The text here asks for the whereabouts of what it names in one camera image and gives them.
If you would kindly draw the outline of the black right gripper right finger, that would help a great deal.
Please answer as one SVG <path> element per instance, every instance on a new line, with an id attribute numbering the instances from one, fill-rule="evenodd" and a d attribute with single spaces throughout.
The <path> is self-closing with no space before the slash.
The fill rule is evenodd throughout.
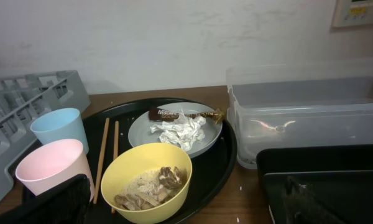
<path id="1" fill-rule="evenodd" d="M 282 201 L 287 224 L 345 224 L 343 217 L 292 176 L 283 185 Z"/>

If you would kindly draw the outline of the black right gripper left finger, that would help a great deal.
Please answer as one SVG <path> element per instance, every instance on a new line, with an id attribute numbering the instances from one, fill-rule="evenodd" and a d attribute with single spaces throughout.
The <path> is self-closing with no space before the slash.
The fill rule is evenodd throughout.
<path id="1" fill-rule="evenodd" d="M 90 180 L 77 174 L 1 214 L 0 224 L 84 224 L 90 195 Z"/>

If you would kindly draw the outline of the pink plastic cup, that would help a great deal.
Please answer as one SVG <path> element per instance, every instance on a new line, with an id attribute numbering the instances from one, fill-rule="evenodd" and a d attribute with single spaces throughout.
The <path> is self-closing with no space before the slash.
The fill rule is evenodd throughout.
<path id="1" fill-rule="evenodd" d="M 16 168 L 17 179 L 34 195 L 40 195 L 78 174 L 86 175 L 90 181 L 89 195 L 93 200 L 93 178 L 83 144 L 77 139 L 61 139 L 43 145 L 23 158 Z"/>

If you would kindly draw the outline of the yellow plastic bowl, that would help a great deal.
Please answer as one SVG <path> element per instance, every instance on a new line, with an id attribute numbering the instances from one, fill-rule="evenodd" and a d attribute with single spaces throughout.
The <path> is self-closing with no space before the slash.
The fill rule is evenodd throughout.
<path id="1" fill-rule="evenodd" d="M 143 172 L 161 167 L 178 167 L 184 186 L 178 195 L 158 207 L 132 211 L 115 204 L 114 197 Z M 193 168 L 189 155 L 177 146 L 149 143 L 134 147 L 118 156 L 105 170 L 101 180 L 101 194 L 105 201 L 126 220 L 133 223 L 159 223 L 174 215 L 184 204 Z"/>

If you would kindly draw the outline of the food leftovers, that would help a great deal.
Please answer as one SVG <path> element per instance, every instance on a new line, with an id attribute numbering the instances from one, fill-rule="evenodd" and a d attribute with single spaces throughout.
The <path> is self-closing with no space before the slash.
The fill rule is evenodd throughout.
<path id="1" fill-rule="evenodd" d="M 178 167 L 161 167 L 143 172 L 120 194 L 114 196 L 117 207 L 148 210 L 174 198 L 184 186 L 183 173 Z"/>

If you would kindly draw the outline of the brown coffee stick wrapper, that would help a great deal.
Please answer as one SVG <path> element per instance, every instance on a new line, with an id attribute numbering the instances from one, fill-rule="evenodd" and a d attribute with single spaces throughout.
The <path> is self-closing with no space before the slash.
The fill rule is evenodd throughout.
<path id="1" fill-rule="evenodd" d="M 209 112 L 185 114 L 187 118 L 196 118 L 198 116 L 210 118 L 215 124 L 220 124 L 225 119 L 225 114 L 220 109 Z M 175 121 L 180 117 L 180 113 L 174 113 L 161 108 L 151 108 L 148 117 L 149 121 Z"/>

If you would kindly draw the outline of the white tissue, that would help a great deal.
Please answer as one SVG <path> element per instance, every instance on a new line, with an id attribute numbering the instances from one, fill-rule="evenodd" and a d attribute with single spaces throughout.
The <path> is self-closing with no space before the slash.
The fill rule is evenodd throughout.
<path id="1" fill-rule="evenodd" d="M 180 113 L 180 117 L 175 121 L 161 122 L 162 124 L 153 124 L 150 127 L 150 132 L 160 131 L 160 142 L 178 145 L 185 152 L 190 151 L 195 142 L 202 142 L 206 137 L 202 130 L 206 119 L 201 116 L 187 118 L 185 114 Z"/>

